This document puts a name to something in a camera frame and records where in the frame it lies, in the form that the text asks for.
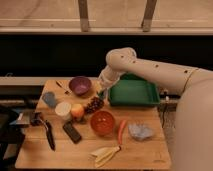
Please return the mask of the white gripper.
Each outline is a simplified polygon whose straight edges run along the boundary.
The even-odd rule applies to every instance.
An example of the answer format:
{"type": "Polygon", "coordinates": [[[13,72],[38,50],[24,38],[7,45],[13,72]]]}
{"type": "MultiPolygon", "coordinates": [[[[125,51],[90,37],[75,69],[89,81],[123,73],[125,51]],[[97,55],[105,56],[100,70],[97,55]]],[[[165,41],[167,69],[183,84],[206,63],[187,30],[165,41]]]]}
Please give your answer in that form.
{"type": "Polygon", "coordinates": [[[120,79],[120,73],[113,70],[109,66],[106,66],[100,73],[99,77],[100,85],[97,85],[97,94],[100,94],[103,89],[105,98],[108,97],[109,88],[115,85],[120,79]]]}

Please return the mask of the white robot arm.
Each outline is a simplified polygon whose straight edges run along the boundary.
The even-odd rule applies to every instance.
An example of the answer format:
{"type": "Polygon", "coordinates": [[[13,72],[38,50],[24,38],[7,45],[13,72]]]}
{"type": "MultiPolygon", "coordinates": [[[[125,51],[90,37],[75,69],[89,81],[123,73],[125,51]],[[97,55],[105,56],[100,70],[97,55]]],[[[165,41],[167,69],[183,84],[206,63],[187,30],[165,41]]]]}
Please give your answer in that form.
{"type": "Polygon", "coordinates": [[[166,89],[175,104],[171,171],[213,171],[213,70],[141,59],[131,47],[106,53],[103,91],[126,73],[166,89]]]}

